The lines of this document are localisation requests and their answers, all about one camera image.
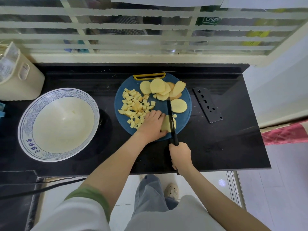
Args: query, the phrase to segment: knife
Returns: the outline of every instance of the knife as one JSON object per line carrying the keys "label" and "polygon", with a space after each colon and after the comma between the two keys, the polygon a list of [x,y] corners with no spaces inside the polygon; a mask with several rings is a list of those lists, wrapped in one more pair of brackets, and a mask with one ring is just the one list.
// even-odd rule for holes
{"label": "knife", "polygon": [[173,143],[174,146],[178,146],[179,140],[177,139],[177,134],[175,133],[175,129],[174,129],[174,122],[173,122],[173,114],[172,114],[170,97],[168,97],[168,99],[167,99],[167,108],[168,108],[169,124],[170,124],[170,130],[171,130],[171,139],[172,139],[171,143]]}

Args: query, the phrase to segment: bowl rim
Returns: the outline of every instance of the bowl rim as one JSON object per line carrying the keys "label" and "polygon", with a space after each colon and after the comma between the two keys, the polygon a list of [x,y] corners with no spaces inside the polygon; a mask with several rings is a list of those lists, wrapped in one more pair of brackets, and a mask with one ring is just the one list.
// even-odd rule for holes
{"label": "bowl rim", "polygon": [[[23,146],[22,144],[22,141],[21,141],[21,138],[20,138],[20,130],[21,130],[21,124],[22,124],[22,120],[24,119],[24,117],[27,115],[27,113],[29,112],[29,110],[32,108],[32,105],[34,103],[36,103],[42,96],[47,96],[48,94],[51,94],[51,93],[54,93],[56,91],[60,91],[60,90],[75,90],[75,91],[78,91],[78,92],[81,92],[81,93],[85,93],[89,96],[89,98],[94,102],[95,104],[95,107],[97,109],[97,115],[98,115],[98,120],[97,120],[97,123],[94,123],[94,134],[90,137],[89,141],[81,148],[79,149],[78,151],[76,151],[75,153],[71,154],[71,155],[68,155],[68,156],[65,156],[61,159],[40,159],[38,157],[35,157],[31,154],[28,153],[27,149]],[[18,137],[18,143],[20,145],[20,147],[22,148],[22,150],[25,152],[25,154],[27,154],[29,157],[31,157],[32,159],[35,159],[35,160],[38,160],[38,161],[41,161],[41,162],[58,162],[58,161],[62,161],[62,160],[65,160],[65,159],[68,159],[74,155],[76,155],[77,153],[81,152],[90,142],[91,140],[93,139],[93,137],[95,136],[96,132],[97,132],[97,129],[98,129],[98,124],[99,124],[99,108],[98,108],[98,105],[96,103],[96,101],[93,99],[92,96],[90,96],[88,93],[86,93],[85,91],[83,90],[80,90],[80,89],[77,89],[77,88],[71,88],[71,87],[64,87],[64,88],[58,88],[58,89],[54,89],[54,90],[51,90],[47,93],[44,93],[42,95],[40,95],[39,97],[37,97],[31,104],[29,104],[29,106],[26,108],[26,110],[24,111],[24,113],[22,114],[20,120],[19,120],[19,124],[18,124],[18,129],[17,129],[17,137]]]}

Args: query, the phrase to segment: jeans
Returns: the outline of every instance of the jeans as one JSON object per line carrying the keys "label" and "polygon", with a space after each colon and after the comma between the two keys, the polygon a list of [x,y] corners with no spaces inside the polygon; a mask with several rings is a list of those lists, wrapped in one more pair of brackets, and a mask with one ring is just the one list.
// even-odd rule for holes
{"label": "jeans", "polygon": [[148,174],[137,188],[132,217],[140,212],[166,212],[174,209],[178,203],[174,198],[165,198],[159,178]]}

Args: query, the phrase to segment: black plastic holder with holes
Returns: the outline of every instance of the black plastic holder with holes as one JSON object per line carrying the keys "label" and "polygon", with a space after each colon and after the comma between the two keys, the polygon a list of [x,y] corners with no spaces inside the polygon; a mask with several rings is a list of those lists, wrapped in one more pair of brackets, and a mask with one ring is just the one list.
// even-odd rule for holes
{"label": "black plastic holder with holes", "polygon": [[223,117],[218,111],[217,106],[214,104],[211,98],[211,93],[208,89],[204,87],[195,87],[192,90],[209,123],[223,120]]}

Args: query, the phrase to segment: floor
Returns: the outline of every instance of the floor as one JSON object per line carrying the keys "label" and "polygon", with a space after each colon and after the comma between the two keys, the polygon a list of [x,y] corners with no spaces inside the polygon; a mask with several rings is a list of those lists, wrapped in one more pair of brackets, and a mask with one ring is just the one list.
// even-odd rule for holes
{"label": "floor", "polygon": [[[228,179],[225,171],[203,172],[202,174],[228,198],[231,198]],[[192,188],[189,186],[189,184],[182,176],[176,175],[175,173],[156,174],[156,176],[159,177],[163,188],[165,188],[171,182],[176,183],[179,187],[179,192],[180,192],[179,198],[181,198],[184,195],[193,195],[195,198],[197,198]],[[127,223],[130,221],[134,209],[135,192],[139,182],[140,182],[139,175],[129,175],[128,180],[124,186],[124,189],[119,197],[119,200],[117,201],[116,206],[111,213],[111,218],[110,218],[111,231],[123,231]],[[48,215],[64,200],[64,198],[71,191],[78,188],[78,186],[81,183],[82,182],[77,182],[66,186],[60,186],[45,192],[39,219],[41,220],[48,217]]]}
{"label": "floor", "polygon": [[308,227],[308,143],[266,146],[270,170],[238,171],[246,209],[272,231]]}

